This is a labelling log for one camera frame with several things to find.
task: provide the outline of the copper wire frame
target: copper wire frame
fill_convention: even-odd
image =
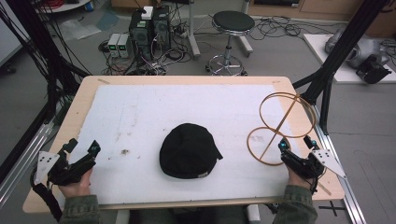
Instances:
[[[262,116],[262,106],[263,106],[264,102],[267,101],[268,99],[273,98],[273,97],[284,97],[284,98],[288,98],[288,99],[293,100],[293,102],[292,102],[292,104],[290,105],[290,107],[289,107],[288,111],[286,112],[285,116],[284,116],[283,119],[279,122],[278,126],[277,126],[275,129],[272,128],[272,127],[270,127],[270,126],[265,122],[265,120],[264,120],[264,118],[263,118],[263,116]],[[311,128],[310,128],[306,133],[304,133],[304,134],[301,134],[301,135],[286,135],[286,134],[281,133],[281,132],[279,131],[279,129],[282,127],[284,121],[286,120],[286,118],[287,118],[287,116],[289,115],[290,111],[291,111],[292,108],[294,107],[295,103],[300,104],[300,105],[305,109],[305,111],[308,111],[308,113],[309,113],[309,115],[310,115],[310,118],[311,118],[312,126],[311,126]],[[304,100],[303,98],[300,97],[300,94],[292,94],[292,93],[282,92],[282,91],[281,91],[281,92],[274,92],[274,93],[271,93],[271,94],[269,94],[268,96],[266,96],[266,97],[262,100],[262,103],[260,104],[259,114],[260,114],[260,118],[262,119],[262,122],[264,123],[265,127],[259,127],[259,128],[253,129],[253,130],[248,134],[248,136],[247,136],[247,149],[249,150],[250,154],[251,154],[257,161],[259,161],[259,162],[261,162],[261,163],[264,163],[264,164],[266,164],[266,165],[272,165],[272,166],[280,165],[280,164],[282,164],[283,162],[271,163],[271,162],[268,162],[268,161],[264,161],[264,160],[262,159],[262,157],[263,157],[264,154],[267,152],[268,148],[271,146],[272,142],[274,141],[274,139],[275,139],[275,137],[276,137],[277,135],[282,136],[283,139],[285,139],[286,143],[290,146],[290,143],[289,143],[288,138],[301,138],[301,137],[305,137],[306,135],[308,135],[309,133],[311,133],[311,131],[315,128],[315,124],[316,124],[316,122],[317,122],[317,118],[316,118],[316,116],[315,116],[315,111],[314,111],[314,109],[311,107],[311,105],[310,105],[306,100]],[[265,148],[265,150],[264,150],[264,152],[261,154],[261,156],[258,157],[258,156],[257,156],[256,154],[254,154],[253,151],[251,150],[250,143],[249,143],[249,138],[250,138],[250,136],[251,136],[254,132],[256,132],[256,131],[258,131],[258,130],[261,130],[261,129],[268,129],[268,130],[270,130],[271,132],[274,133],[274,136],[272,137],[270,143],[268,143],[268,146]]]

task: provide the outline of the stool base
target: stool base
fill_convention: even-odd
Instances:
[[[234,56],[228,56],[226,60],[224,54],[213,57],[206,66],[206,72],[212,73],[213,76],[247,76],[242,62]]]

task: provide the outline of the table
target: table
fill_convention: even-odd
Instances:
[[[271,85],[275,91],[286,91],[295,93],[294,88],[286,77],[86,77],[75,97],[73,104],[64,119],[51,152],[58,152],[64,143],[70,138],[77,138],[84,120],[92,106],[92,101],[96,90],[102,85]],[[281,106],[286,111],[287,103],[281,101]],[[296,113],[288,117],[290,125],[306,130],[310,126],[307,115],[301,107],[296,107]],[[318,140],[314,132],[309,134],[313,139]],[[301,154],[306,157],[309,153],[304,145],[304,141],[296,141]],[[314,195],[314,200],[341,200],[344,198],[344,191],[336,175],[328,171],[319,180],[318,193]],[[59,194],[59,190],[53,188],[54,195]],[[274,197],[251,197],[243,199],[227,198],[222,200],[206,201],[186,201],[186,202],[160,202],[160,203],[129,203],[129,204],[101,204],[101,209],[139,209],[139,208],[159,208],[159,207],[188,207],[188,206],[209,206],[224,204],[253,204],[253,203],[275,203],[279,202],[279,196]],[[34,193],[29,195],[23,205],[23,211],[27,213],[48,212],[48,207]]]

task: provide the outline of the concrete floor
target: concrete floor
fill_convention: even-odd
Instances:
[[[107,12],[106,7],[92,13],[74,10],[57,15],[59,22],[80,19],[83,25],[96,24]],[[75,52],[81,62],[95,75],[106,68],[106,60],[98,51],[99,44],[112,33],[128,31],[128,13],[118,12],[120,20],[106,31],[81,40],[69,40],[67,45]],[[208,17],[196,19],[196,24]],[[342,25],[326,27],[331,32]],[[256,30],[253,36],[260,36]],[[169,66],[168,76],[209,76],[205,64],[219,54],[225,47],[225,35],[197,35],[201,57],[186,63]],[[300,80],[319,69],[320,63],[306,45],[297,37],[266,37],[264,40],[247,38],[254,52],[249,58],[234,45],[233,55],[238,57],[250,76],[288,77],[291,82]],[[59,38],[54,38],[60,45]],[[38,73],[26,52],[21,50],[10,62],[17,68],[15,74],[0,71],[0,162],[19,141],[24,131],[33,121],[46,102],[46,81]],[[367,223],[395,223],[396,221],[396,106],[394,84],[337,84],[332,86],[332,99],[329,111],[329,132],[332,143],[348,176],[349,183],[359,202]],[[22,204],[29,191],[28,171],[13,194],[0,210],[2,223],[55,223],[49,214],[25,214]],[[344,207],[342,202],[333,202],[336,207]],[[349,223],[343,210],[319,209],[330,206],[329,202],[315,202],[318,210],[317,223]],[[271,223],[274,216],[261,206],[262,223]],[[114,223],[116,213],[103,211],[105,223]]]

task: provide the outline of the bracket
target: bracket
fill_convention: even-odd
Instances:
[[[35,185],[41,183],[47,176],[55,162],[60,158],[59,154],[46,151],[38,152],[37,172],[35,173]]]
[[[331,171],[335,172],[337,175],[341,176],[344,179],[347,179],[347,176],[341,167],[341,165],[337,162],[334,155],[330,152],[329,149],[316,149],[312,150],[312,155],[317,158],[318,161],[322,163],[323,166],[329,168]]]

